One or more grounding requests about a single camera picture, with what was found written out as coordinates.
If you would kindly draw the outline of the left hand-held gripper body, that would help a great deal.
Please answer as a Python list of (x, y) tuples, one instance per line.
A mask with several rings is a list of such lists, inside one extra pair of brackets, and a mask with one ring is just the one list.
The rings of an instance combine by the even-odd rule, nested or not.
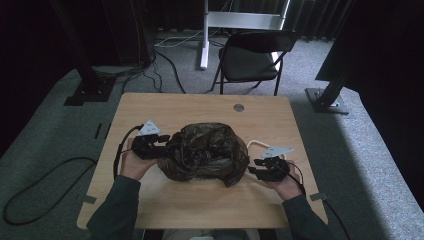
[(159, 139), (160, 128), (152, 120), (148, 120), (139, 130), (132, 143), (132, 150), (141, 159), (155, 159), (160, 157), (155, 143)]

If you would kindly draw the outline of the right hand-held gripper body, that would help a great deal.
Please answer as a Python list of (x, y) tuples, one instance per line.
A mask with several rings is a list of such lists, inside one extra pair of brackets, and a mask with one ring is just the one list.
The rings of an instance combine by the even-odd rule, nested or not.
[(271, 146), (262, 154), (261, 165), (265, 167), (262, 180), (281, 182), (289, 175), (290, 169), (286, 160), (286, 153), (292, 151), (289, 147)]

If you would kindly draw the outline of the black plastic trash bag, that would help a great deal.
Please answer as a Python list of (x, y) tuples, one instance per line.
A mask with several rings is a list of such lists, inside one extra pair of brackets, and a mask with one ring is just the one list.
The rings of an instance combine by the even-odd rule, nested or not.
[(218, 179), (236, 185), (249, 163), (245, 142), (223, 123), (195, 123), (183, 127), (166, 144), (169, 152), (158, 167), (171, 180)]

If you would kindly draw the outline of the person's left hand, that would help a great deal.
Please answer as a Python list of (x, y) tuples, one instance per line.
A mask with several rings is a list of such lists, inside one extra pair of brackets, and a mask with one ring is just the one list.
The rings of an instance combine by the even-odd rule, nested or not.
[(127, 141), (127, 150), (122, 154), (122, 162), (119, 174), (140, 181), (150, 167), (154, 166), (158, 160), (143, 160), (132, 151), (134, 139), (130, 138)]

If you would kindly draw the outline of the person's right hand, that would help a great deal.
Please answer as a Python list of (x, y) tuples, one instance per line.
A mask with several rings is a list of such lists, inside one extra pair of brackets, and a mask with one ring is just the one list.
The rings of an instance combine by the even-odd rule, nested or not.
[(289, 176), (281, 182), (270, 182), (269, 186), (276, 191), (283, 201), (290, 200), (302, 194), (300, 176), (296, 173), (296, 168), (293, 161), (288, 162)]

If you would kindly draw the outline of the black metal stand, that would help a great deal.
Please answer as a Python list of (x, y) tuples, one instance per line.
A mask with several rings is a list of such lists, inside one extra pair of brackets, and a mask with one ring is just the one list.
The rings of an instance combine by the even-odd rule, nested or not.
[(350, 67), (345, 66), (339, 70), (322, 68), (317, 74), (317, 80), (328, 80), (329, 84), (325, 89), (306, 88), (305, 92), (316, 113), (331, 113), (347, 116), (349, 110), (340, 92), (345, 86), (350, 73)]
[(66, 13), (63, 0), (49, 0), (60, 22), (64, 37), (69, 43), (69, 56), (81, 81), (72, 96), (69, 96), (65, 106), (82, 106), (86, 102), (107, 102), (114, 87), (114, 79), (99, 78), (92, 68), (82, 43), (74, 29), (69, 15)]

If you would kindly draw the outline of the black folding chair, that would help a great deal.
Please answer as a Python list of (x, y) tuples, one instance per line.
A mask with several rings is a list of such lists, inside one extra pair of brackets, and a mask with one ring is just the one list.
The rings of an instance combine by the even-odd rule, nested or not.
[(218, 85), (220, 94), (223, 94), (225, 84), (255, 82), (256, 88), (264, 81), (276, 80), (274, 95), (277, 95), (283, 58), (292, 51), (297, 39), (293, 30), (254, 30), (233, 34), (219, 50), (219, 64), (211, 89)]

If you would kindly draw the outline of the dark curtain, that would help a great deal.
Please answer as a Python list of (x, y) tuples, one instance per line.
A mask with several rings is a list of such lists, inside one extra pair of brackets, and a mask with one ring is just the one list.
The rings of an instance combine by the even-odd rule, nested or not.
[(294, 30), (307, 40), (321, 39), (340, 0), (230, 0), (233, 12), (279, 14), (288, 8), (283, 28)]

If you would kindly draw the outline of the white metal stand frame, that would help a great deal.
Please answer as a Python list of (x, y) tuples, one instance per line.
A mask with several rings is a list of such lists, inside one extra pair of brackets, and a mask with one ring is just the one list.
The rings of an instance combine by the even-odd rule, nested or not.
[(209, 0), (203, 0), (203, 40), (200, 68), (208, 68), (209, 28), (282, 30), (291, 0), (283, 0), (278, 14), (210, 11)]

